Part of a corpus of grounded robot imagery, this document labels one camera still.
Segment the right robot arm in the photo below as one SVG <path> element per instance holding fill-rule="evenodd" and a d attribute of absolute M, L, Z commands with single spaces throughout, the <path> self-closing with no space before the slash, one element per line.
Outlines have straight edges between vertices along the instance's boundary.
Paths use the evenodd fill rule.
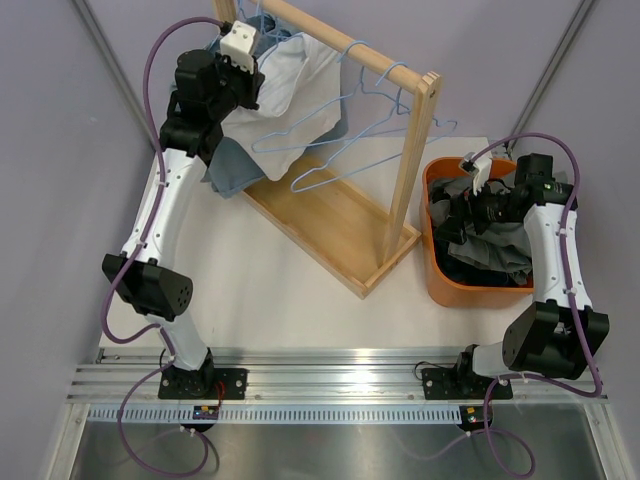
<path fill-rule="evenodd" d="M 594 355 L 609 333 L 609 318 L 594 310 L 582 280 L 576 247 L 576 183 L 557 180 L 553 158 L 532 153 L 516 162 L 512 186 L 500 190 L 493 179 L 479 189 L 450 194 L 439 186 L 432 196 L 443 211 L 433 233 L 437 240 L 463 247 L 472 233 L 492 226 L 521 225 L 532 264 L 531 305 L 491 345 L 471 345 L 458 357 L 453 371 L 456 389 L 476 396 L 489 382 L 523 377 L 564 389 L 584 372 L 591 390 L 577 395 L 597 398 L 603 383 Z"/>

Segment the grey pleated skirt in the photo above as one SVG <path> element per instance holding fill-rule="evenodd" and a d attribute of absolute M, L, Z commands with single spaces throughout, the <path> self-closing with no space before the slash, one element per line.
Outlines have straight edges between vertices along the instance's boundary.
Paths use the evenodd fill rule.
<path fill-rule="evenodd" d="M 517 183 L 513 174 L 489 179 L 477 196 L 483 233 L 475 235 L 468 229 L 467 241 L 463 245 L 447 242 L 450 244 L 448 253 L 480 269 L 531 274 L 532 254 L 524 229 L 524 216 L 538 200 L 562 205 L 571 190 L 571 185 L 555 180 Z M 432 201 L 441 192 L 451 196 L 472 193 L 471 180 L 457 177 L 432 181 L 428 194 L 431 219 Z"/>

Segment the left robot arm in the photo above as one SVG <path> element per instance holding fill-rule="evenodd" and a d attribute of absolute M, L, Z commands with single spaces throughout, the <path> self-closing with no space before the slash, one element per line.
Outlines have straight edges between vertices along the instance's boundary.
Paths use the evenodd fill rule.
<path fill-rule="evenodd" d="M 223 47 L 179 56 L 153 184 L 120 254 L 108 254 L 102 262 L 116 295 L 165 342 L 169 358 L 161 373 L 162 399 L 221 398 L 226 381 L 239 375 L 236 369 L 216 372 L 188 313 L 193 282 L 175 270 L 174 260 L 187 204 L 223 138 L 222 123 L 238 107 L 258 109 L 263 81 L 247 51 Z"/>

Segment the dark blue denim skirt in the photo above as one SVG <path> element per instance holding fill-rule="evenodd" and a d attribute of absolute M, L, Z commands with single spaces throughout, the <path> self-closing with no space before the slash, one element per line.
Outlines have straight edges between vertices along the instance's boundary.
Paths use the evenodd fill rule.
<path fill-rule="evenodd" d="M 506 273 L 486 270 L 465 263 L 448 253 L 449 246 L 449 243 L 437 240 L 434 244 L 434 253 L 440 271 L 451 281 L 467 286 L 495 288 L 524 288 L 532 281 L 532 275 L 524 272 Z"/>

